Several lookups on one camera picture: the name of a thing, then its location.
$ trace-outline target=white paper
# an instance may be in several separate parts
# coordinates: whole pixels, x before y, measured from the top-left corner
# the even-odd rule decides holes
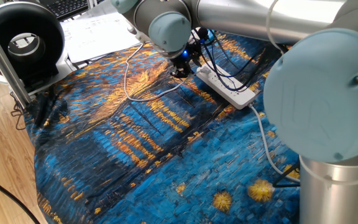
[[[77,63],[139,43],[128,32],[128,22],[119,13],[62,22],[65,47],[71,62]]]

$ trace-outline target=black keyboard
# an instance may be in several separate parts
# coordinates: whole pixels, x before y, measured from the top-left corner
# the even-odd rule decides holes
[[[40,0],[59,21],[68,19],[88,9],[87,0]]]

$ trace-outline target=electrical outlet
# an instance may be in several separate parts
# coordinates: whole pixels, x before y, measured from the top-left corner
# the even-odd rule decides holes
[[[228,74],[227,71],[223,70],[221,67],[216,66],[216,68],[221,74],[225,76],[230,76],[230,74]],[[253,102],[256,97],[256,94],[250,89],[246,89],[242,92],[228,90],[219,80],[216,73],[211,70],[207,64],[204,64],[202,67],[197,69],[196,76],[239,110],[243,109],[249,103]],[[242,83],[234,77],[221,78],[230,88],[238,88],[242,86]]]

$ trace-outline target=white cable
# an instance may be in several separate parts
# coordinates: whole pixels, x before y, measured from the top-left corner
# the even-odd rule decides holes
[[[283,172],[281,170],[279,170],[276,165],[274,165],[274,163],[272,161],[272,158],[270,157],[269,148],[267,147],[267,141],[266,141],[264,127],[262,126],[262,121],[260,120],[260,116],[258,114],[258,111],[256,111],[255,108],[252,105],[249,105],[248,107],[252,109],[252,111],[255,113],[256,117],[258,118],[259,128],[260,128],[260,132],[262,133],[262,139],[264,141],[265,153],[266,153],[266,156],[267,156],[267,160],[270,163],[270,165],[272,165],[273,169],[276,172],[278,172],[280,175],[282,175]],[[294,182],[298,182],[298,183],[300,182],[298,179],[290,177],[288,175],[285,176],[285,178],[287,178],[288,180],[294,181]]]
[[[277,2],[278,2],[278,0],[274,0],[272,5],[268,9],[267,17],[266,17],[266,32],[267,32],[267,37],[271,41],[273,46],[276,47],[278,50],[280,50],[281,55],[284,55],[283,50],[276,44],[276,42],[274,41],[274,38],[272,36],[272,33],[270,32],[270,19],[272,18],[273,9]]]
[[[135,52],[129,56],[127,58],[127,60],[125,61],[125,63],[127,63],[127,69],[125,71],[125,75],[124,75],[124,92],[125,92],[125,95],[128,97],[128,99],[132,100],[132,101],[136,101],[136,102],[146,102],[146,101],[151,101],[151,100],[155,100],[157,98],[160,98],[161,96],[167,94],[167,93],[170,93],[172,91],[175,91],[177,88],[179,88],[179,86],[181,86],[182,84],[184,84],[187,80],[189,80],[191,78],[191,75],[189,75],[185,80],[183,80],[181,83],[179,83],[177,86],[173,87],[172,89],[170,90],[167,90],[167,91],[164,91],[162,93],[160,93],[159,95],[157,96],[154,96],[154,97],[151,97],[149,99],[133,99],[131,98],[129,95],[128,95],[128,92],[127,92],[127,74],[128,74],[128,69],[129,69],[129,61],[131,60],[132,57],[135,56],[135,54],[138,53],[138,51],[140,51],[142,49],[142,47],[144,46],[144,44],[141,44],[140,47],[135,50]]]

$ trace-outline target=black cable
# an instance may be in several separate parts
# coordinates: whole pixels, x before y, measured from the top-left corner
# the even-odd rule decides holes
[[[193,32],[191,32],[191,35],[193,36],[194,40],[197,41],[196,37],[194,36]],[[204,60],[204,62],[207,64],[207,66],[212,70],[212,71],[215,71],[215,69],[213,67],[211,67],[208,63],[208,61],[206,60],[205,56],[203,53],[201,53],[201,56]],[[217,74],[220,74],[221,76],[223,77],[226,77],[226,78],[230,78],[230,77],[233,77],[233,75],[223,75],[219,70],[218,72],[216,72]]]
[[[13,96],[13,92],[10,93],[10,96],[13,97],[14,101],[15,101],[15,105],[13,106],[13,111],[11,111],[11,116],[12,117],[16,117],[18,116],[17,118],[17,122],[16,122],[16,130],[18,131],[22,131],[22,130],[25,130],[25,127],[24,128],[18,128],[18,125],[19,125],[19,122],[20,122],[20,117],[23,116],[23,112],[19,106],[19,102],[17,101],[17,99]]]
[[[11,194],[9,191],[7,191],[5,188],[3,188],[1,185],[0,185],[0,192],[4,193],[6,196],[8,196],[10,199],[12,199],[16,204],[18,204],[18,206],[20,206],[20,208],[22,208],[23,211],[26,212],[26,214],[31,218],[31,220],[35,224],[40,224],[40,222],[37,220],[37,218],[34,216],[34,214],[31,213],[31,211],[23,204],[23,202],[21,202],[19,199],[17,199],[17,197],[15,197],[15,195]]]
[[[267,64],[265,65],[265,67],[264,67],[263,69],[261,69],[261,71],[264,71],[268,66],[269,66],[269,64],[267,63]],[[257,71],[258,71],[258,69],[254,70],[254,71],[252,72],[252,75],[251,75],[251,76],[249,77],[249,79],[248,79],[248,82],[249,82],[249,83],[257,76]],[[237,92],[242,93],[243,91],[246,91],[246,90],[247,90],[247,88],[245,88],[245,89],[243,89],[243,90],[239,90],[239,91],[237,91]]]
[[[211,61],[211,62],[216,65],[216,63],[215,63],[215,54],[214,54],[214,44],[211,44],[211,51],[212,51],[212,58],[213,58],[213,61]],[[228,78],[228,80],[233,84],[234,88],[237,88],[236,84],[234,83],[234,81],[229,78],[229,77],[232,77],[232,75],[223,75],[221,73],[221,71],[218,70],[218,68],[216,68],[216,70],[219,72],[219,74],[217,74],[217,75],[220,75],[222,77]]]
[[[212,47],[211,47],[212,56],[213,56],[213,59],[214,59],[213,62],[211,61],[211,63],[214,63],[214,62],[215,62],[215,56],[214,56],[214,54],[213,54],[213,44],[212,44],[211,46],[212,46]],[[231,61],[231,59],[230,59],[229,56],[225,53],[225,51],[224,51],[223,48],[222,48],[222,51],[223,51],[223,53],[225,54],[226,58]],[[205,63],[208,65],[208,67],[213,71],[214,69],[208,64],[208,62],[207,62],[207,60],[205,59],[204,55],[201,54],[201,56],[203,57]],[[235,76],[237,76],[238,74],[240,74],[240,73],[246,68],[246,66],[248,66],[248,64],[249,64],[250,61],[253,61],[253,60],[254,60],[254,57],[255,57],[255,56],[256,56],[256,55],[254,55],[254,56],[251,58],[251,60],[248,60],[247,63],[246,63],[241,69],[234,65],[237,69],[239,69],[239,71],[238,71],[235,75],[223,75],[220,71],[219,71],[219,74],[220,74],[221,76],[223,76],[223,77],[226,77],[226,78],[235,77]]]
[[[281,180],[283,180],[288,174],[290,174],[292,171],[299,169],[301,166],[300,160],[296,162],[296,164],[292,167],[290,167],[287,171],[285,171],[283,174],[281,174],[277,180],[273,182],[274,188],[285,188],[285,187],[300,187],[300,184],[278,184]]]
[[[249,82],[250,82],[251,79],[248,79],[248,80],[247,80],[242,86],[240,86],[239,88],[231,88],[231,87],[229,87],[229,86],[222,80],[221,74],[218,73],[217,68],[216,68],[216,64],[215,64],[215,62],[213,62],[211,53],[209,52],[209,50],[208,50],[207,46],[205,46],[205,44],[204,44],[204,48],[205,48],[205,51],[206,51],[206,53],[208,54],[208,57],[209,57],[209,59],[211,60],[212,65],[213,65],[213,67],[214,67],[214,70],[213,70],[213,71],[216,73],[216,75],[218,76],[219,81],[221,81],[221,83],[224,85],[224,87],[226,87],[228,90],[231,90],[231,91],[239,91],[239,90],[243,89],[244,87],[246,87],[246,86],[249,84]],[[253,74],[251,75],[252,77],[254,77],[254,76],[256,75],[257,71],[258,71],[259,68],[260,68],[260,65],[261,65],[261,63],[257,65],[257,68],[254,70]]]
[[[201,39],[200,36],[201,36],[202,34],[200,34],[199,31],[196,30],[196,29],[195,29],[194,31],[196,32],[196,34],[197,34],[198,37],[199,37],[199,38],[198,38],[198,41],[200,41],[200,39]],[[194,37],[194,40],[197,41],[197,38],[194,36],[193,32],[191,32],[191,34],[192,34],[192,36]],[[208,40],[209,40],[209,42],[208,42],[208,43],[205,43],[207,46],[213,44],[213,42],[215,41],[215,38],[213,38],[213,39],[211,40],[211,39],[208,37]]]
[[[240,69],[231,59],[230,57],[227,55],[226,51],[224,50],[221,42],[219,41],[218,37],[216,37],[215,32],[211,31],[212,35],[214,36],[216,42],[218,43],[219,47],[221,48],[223,54],[226,56],[226,58],[229,60],[229,62],[236,68],[236,69]]]
[[[252,56],[252,57],[247,61],[247,63],[246,63],[234,76],[240,74],[240,73],[248,66],[249,62],[255,60],[256,55],[260,55],[260,54],[262,54],[262,53],[263,53],[263,51],[260,51],[260,53],[258,52],[257,54],[255,54],[254,56]]]

